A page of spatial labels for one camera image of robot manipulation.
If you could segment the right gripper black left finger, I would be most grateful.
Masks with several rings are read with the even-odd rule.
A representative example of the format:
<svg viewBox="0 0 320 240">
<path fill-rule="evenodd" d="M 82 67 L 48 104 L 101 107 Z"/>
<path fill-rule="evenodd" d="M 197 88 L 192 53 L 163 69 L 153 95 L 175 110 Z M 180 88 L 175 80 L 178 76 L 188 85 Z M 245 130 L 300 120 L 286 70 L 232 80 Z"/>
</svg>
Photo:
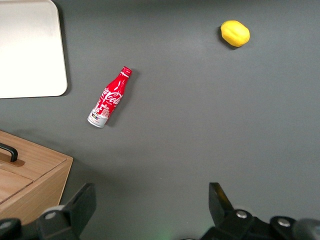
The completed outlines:
<svg viewBox="0 0 320 240">
<path fill-rule="evenodd" d="M 51 207 L 38 218 L 39 239 L 79 240 L 96 207 L 96 186 L 85 183 L 65 205 Z"/>
</svg>

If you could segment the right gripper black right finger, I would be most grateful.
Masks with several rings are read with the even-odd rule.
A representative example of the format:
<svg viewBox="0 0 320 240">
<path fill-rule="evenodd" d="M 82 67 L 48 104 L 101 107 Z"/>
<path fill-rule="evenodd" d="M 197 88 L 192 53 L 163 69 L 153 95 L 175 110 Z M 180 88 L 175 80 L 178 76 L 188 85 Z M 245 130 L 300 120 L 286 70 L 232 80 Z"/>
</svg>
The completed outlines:
<svg viewBox="0 0 320 240">
<path fill-rule="evenodd" d="M 235 209 L 217 182 L 208 188 L 208 207 L 214 226 L 202 240 L 270 240 L 269 225 L 246 210 Z"/>
</svg>

